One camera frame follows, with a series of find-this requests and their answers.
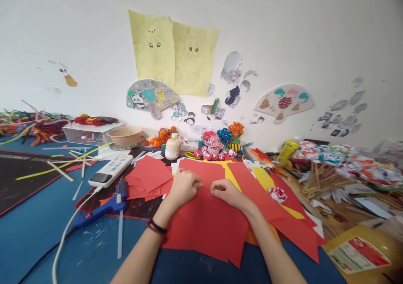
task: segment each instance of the glue bottle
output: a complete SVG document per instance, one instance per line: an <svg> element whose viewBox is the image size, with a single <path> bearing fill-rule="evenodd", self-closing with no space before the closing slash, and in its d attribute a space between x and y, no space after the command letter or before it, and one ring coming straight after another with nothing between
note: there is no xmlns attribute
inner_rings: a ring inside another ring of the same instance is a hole
<svg viewBox="0 0 403 284"><path fill-rule="evenodd" d="M323 249L349 284L402 283L403 217L394 216L372 227L358 224Z"/></svg>
<svg viewBox="0 0 403 284"><path fill-rule="evenodd" d="M276 161L281 166L287 166L292 154L299 148L299 140L301 137L294 136L293 139L289 139L285 142L281 153L277 157Z"/></svg>
<svg viewBox="0 0 403 284"><path fill-rule="evenodd" d="M168 160L175 160L179 156L179 147L181 142L178 139L177 133L172 133L171 138L168 139L165 148L165 158Z"/></svg>

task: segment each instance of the black bracelet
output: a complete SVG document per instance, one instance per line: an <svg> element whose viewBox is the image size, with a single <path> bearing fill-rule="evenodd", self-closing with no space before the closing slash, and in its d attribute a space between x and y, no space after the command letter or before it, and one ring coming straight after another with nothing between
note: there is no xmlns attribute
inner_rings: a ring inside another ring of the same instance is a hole
<svg viewBox="0 0 403 284"><path fill-rule="evenodd" d="M152 227L154 227L158 232L160 232L161 234L166 234L167 230L163 229L162 227L158 226L157 224L155 224L154 220L151 219L150 220L150 224L152 225Z"/></svg>

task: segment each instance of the hand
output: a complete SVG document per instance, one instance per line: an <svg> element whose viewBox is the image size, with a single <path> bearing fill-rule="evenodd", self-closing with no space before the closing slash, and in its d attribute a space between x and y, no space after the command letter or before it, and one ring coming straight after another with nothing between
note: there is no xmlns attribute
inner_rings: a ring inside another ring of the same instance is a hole
<svg viewBox="0 0 403 284"><path fill-rule="evenodd" d="M213 181L210 191L213 196L223 199L229 205L242 211L252 203L252 201L242 194L229 179Z"/></svg>
<svg viewBox="0 0 403 284"><path fill-rule="evenodd" d="M197 189L203 186L201 181L202 179L195 173L178 168L166 200L178 209L196 196Z"/></svg>

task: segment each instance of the plastic container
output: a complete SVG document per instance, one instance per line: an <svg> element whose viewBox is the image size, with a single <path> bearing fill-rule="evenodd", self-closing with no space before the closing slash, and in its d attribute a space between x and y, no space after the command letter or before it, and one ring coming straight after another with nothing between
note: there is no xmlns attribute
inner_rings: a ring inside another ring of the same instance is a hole
<svg viewBox="0 0 403 284"><path fill-rule="evenodd" d="M390 284L403 268L403 217L374 227L359 224L323 246L349 284Z"/></svg>
<svg viewBox="0 0 403 284"><path fill-rule="evenodd" d="M112 139L115 145L132 145L133 147L135 147L143 139L143 137L141 136L142 130L143 129L140 127L123 126L107 132L106 135L108 135Z"/></svg>
<svg viewBox="0 0 403 284"><path fill-rule="evenodd" d="M179 148L181 147L181 142L178 139L177 133L172 133L171 138L168 139L167 145L165 147L165 158L168 160L175 160L179 156Z"/></svg>
<svg viewBox="0 0 403 284"><path fill-rule="evenodd" d="M289 139L285 142L283 149L281 150L281 153L277 157L276 161L282 165L282 166L287 166L289 164L289 160L293 153L299 148L299 140L301 137L299 136L294 136L293 139Z"/></svg>

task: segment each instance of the white box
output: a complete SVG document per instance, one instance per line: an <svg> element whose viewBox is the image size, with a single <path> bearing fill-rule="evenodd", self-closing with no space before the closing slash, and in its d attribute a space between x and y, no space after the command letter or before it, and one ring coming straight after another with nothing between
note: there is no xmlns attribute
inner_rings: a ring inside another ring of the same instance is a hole
<svg viewBox="0 0 403 284"><path fill-rule="evenodd" d="M93 126L93 125L83 125L73 122L72 124L67 124L63 127L63 131L66 134L66 138L69 142L79 143L84 145L93 145L95 140L105 131L114 129L117 127L125 126L124 123L116 124L106 124L103 126ZM98 140L98 146L104 145L112 142L112 139L103 134L103 136Z"/></svg>

